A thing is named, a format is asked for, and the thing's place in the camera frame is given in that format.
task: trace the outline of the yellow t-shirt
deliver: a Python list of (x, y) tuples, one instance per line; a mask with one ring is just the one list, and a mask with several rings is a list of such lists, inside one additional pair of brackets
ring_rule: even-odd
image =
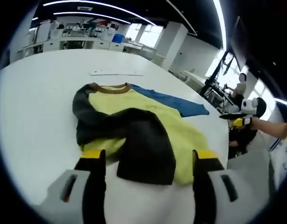
[[(96, 111), (113, 114), (127, 108), (151, 111), (166, 129), (176, 160), (174, 179), (180, 184), (193, 182), (193, 150), (208, 150), (206, 137), (192, 125), (185, 122), (178, 110), (150, 99), (133, 89), (99, 87), (100, 91), (89, 94), (89, 102)], [(106, 93), (121, 90), (122, 93)], [(84, 153), (92, 149), (105, 149), (106, 157), (115, 153), (125, 142), (125, 138), (98, 139), (83, 146)]]

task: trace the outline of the black ceiling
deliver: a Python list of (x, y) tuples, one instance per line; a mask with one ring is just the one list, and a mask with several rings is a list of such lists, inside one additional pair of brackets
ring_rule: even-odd
[[(43, 0), (41, 4), (55, 0)], [(127, 9), (139, 14), (157, 25), (166, 26), (168, 21), (183, 23), (192, 33), (183, 18), (166, 2), (166, 0), (99, 0)], [(221, 31), (213, 0), (171, 0), (183, 12), (193, 28), (197, 31), (197, 38), (221, 48)], [(227, 40), (240, 15), (246, 28), (250, 53), (248, 65), (252, 73), (259, 76), (276, 97), (287, 99), (287, 74), (279, 74), (280, 65), (278, 26), (282, 17), (286, 19), (287, 8), (282, 2), (285, 0), (220, 0), (225, 20)], [(35, 16), (39, 20), (51, 16), (55, 12), (78, 11), (78, 6), (93, 7), (92, 12), (117, 17), (131, 23), (147, 24), (131, 14), (110, 7), (89, 3), (63, 3), (47, 7), (39, 6)]]

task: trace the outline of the black stand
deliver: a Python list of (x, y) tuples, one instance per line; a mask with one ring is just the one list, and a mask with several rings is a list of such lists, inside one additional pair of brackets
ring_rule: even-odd
[(200, 95), (202, 97), (205, 97), (205, 93), (207, 92), (207, 90), (211, 87), (211, 84), (214, 82), (214, 79), (216, 78), (221, 65), (224, 63), (224, 61), (226, 60), (226, 57), (228, 55), (228, 50), (223, 54), (222, 59), (220, 60), (217, 68), (215, 69), (215, 71), (213, 72), (213, 74), (211, 75), (211, 77), (209, 79), (206, 80), (205, 82), (205, 86), (202, 88), (202, 90), (200, 91)]

